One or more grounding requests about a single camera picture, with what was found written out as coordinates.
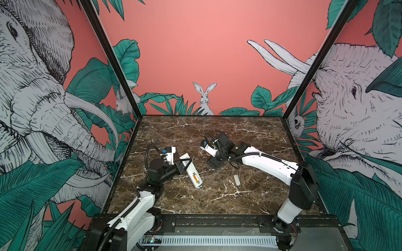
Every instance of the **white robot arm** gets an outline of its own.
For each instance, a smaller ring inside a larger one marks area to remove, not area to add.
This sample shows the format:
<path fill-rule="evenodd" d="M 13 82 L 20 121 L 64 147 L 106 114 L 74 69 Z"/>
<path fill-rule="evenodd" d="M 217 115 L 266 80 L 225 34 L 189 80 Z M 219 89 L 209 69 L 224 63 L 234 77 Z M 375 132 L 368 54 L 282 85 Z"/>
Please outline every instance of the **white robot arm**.
<path fill-rule="evenodd" d="M 219 167 L 223 160 L 241 162 L 271 174 L 290 186 L 289 197 L 273 219 L 278 232 L 289 228 L 303 209 L 311 208 L 318 194 L 318 182 L 310 164 L 303 162 L 299 165 L 279 159 L 246 143 L 234 145 L 225 133 L 218 132 L 217 137 L 206 134 L 200 145 L 202 150 L 211 155 L 209 165 Z M 213 145 L 208 142 L 208 137 L 214 139 Z"/>

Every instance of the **elephant tusk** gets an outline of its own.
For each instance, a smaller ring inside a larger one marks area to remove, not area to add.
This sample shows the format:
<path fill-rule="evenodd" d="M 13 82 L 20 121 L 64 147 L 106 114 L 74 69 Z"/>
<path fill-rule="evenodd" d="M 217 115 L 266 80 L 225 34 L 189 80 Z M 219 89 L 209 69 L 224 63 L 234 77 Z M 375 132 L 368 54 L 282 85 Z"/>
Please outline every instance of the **elephant tusk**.
<path fill-rule="evenodd" d="M 91 104 L 90 102 L 87 102 L 87 101 L 85 101 L 71 93 L 68 93 L 68 92 L 66 92 L 66 95 L 64 96 L 64 102 L 70 108 L 82 109 L 84 111 L 90 112 L 90 113 L 98 116 L 99 118 L 103 119 L 103 121 L 106 122 L 110 126 L 110 128 L 113 131 L 113 134 L 115 135 L 116 149 L 117 149 L 117 146 L 119 145 L 119 135 L 117 134 L 115 124 L 101 109 L 99 109 L 95 105 Z"/>
<path fill-rule="evenodd" d="M 281 72 L 284 72 L 286 74 L 289 74 L 289 75 L 294 75 L 297 72 L 297 70 L 295 68 L 293 68 L 290 65 L 288 65 L 287 63 L 282 62 L 281 60 L 275 58 L 269 51 L 267 51 L 267 49 L 265 49 L 258 43 L 254 42 L 252 40 L 248 40 L 247 43 L 249 43 L 249 45 L 253 46 L 253 48 L 256 49 L 256 51 L 258 53 L 260 53 L 260 55 L 265 59 L 265 61 L 267 61 L 267 63 L 269 63 L 275 69 L 277 69 Z"/>
<path fill-rule="evenodd" d="M 106 174 L 97 179 L 90 179 L 82 177 L 81 175 L 75 173 L 70 179 L 67 180 L 66 184 L 75 188 L 90 188 L 93 186 L 97 186 L 104 182 L 109 177 L 109 174 Z"/>
<path fill-rule="evenodd" d="M 53 150 L 47 143 L 46 137 L 42 132 L 31 133 L 25 136 L 31 149 L 36 155 L 45 163 L 52 164 L 60 161 L 60 159 L 54 154 Z"/>
<path fill-rule="evenodd" d="M 271 47 L 271 49 L 274 50 L 274 52 L 286 63 L 288 63 L 291 67 L 297 69 L 298 71 L 301 71 L 302 73 L 307 73 L 308 70 L 310 69 L 310 65 L 295 58 L 292 54 L 290 54 L 290 52 L 288 52 L 282 46 L 272 41 L 269 41 L 268 39 L 265 39 L 264 42 L 269 47 Z"/>

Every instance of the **rabbit ear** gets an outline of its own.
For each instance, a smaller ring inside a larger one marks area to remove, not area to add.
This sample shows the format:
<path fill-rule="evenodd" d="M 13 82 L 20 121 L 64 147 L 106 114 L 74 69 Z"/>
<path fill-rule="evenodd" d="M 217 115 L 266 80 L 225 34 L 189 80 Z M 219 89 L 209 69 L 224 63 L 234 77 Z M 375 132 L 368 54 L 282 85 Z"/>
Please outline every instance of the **rabbit ear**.
<path fill-rule="evenodd" d="M 208 86 L 207 90 L 205 91 L 205 93 L 212 91 L 215 87 L 216 87 L 216 83 L 210 84 Z"/>
<path fill-rule="evenodd" d="M 204 90 L 202 89 L 201 85 L 197 84 L 196 82 L 193 82 L 195 89 L 197 90 L 197 92 L 203 94 Z"/>

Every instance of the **orange label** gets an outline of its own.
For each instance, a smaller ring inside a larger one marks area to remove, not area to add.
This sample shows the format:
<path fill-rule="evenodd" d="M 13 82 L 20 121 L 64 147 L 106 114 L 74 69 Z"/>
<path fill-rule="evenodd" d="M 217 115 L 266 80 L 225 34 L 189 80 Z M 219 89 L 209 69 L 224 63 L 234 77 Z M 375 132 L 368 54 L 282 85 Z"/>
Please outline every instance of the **orange label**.
<path fill-rule="evenodd" d="M 195 174 L 193 174 L 193 177 L 195 179 L 195 182 L 198 183 L 199 181 L 197 180 L 197 178 L 195 177 Z"/>

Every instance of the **brown marble tabletop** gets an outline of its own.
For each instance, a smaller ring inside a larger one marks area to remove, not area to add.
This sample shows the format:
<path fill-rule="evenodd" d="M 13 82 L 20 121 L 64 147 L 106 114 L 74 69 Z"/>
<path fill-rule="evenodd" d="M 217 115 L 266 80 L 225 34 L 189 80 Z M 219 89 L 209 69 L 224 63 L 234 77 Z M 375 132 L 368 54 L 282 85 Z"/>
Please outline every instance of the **brown marble tabletop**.
<path fill-rule="evenodd" d="M 235 169 L 226 161 L 222 168 L 207 165 L 206 152 L 199 144 L 205 133 L 225 132 L 233 143 L 247 142 L 278 158 L 297 162 L 279 118 L 256 117 L 168 117 L 145 116 L 130 150 L 109 213 L 121 212 L 134 198 L 136 187 L 146 175 L 144 155 L 149 142 L 157 147 L 176 147 L 174 159 L 188 153 L 203 186 L 194 188 L 187 173 L 164 185 L 155 207 L 162 213 L 177 214 L 275 214 L 289 193 L 289 186 L 261 170 L 246 165 Z M 157 158 L 150 150 L 148 161 Z M 236 186 L 234 175 L 240 179 Z M 319 214 L 315 205 L 302 214 Z"/>

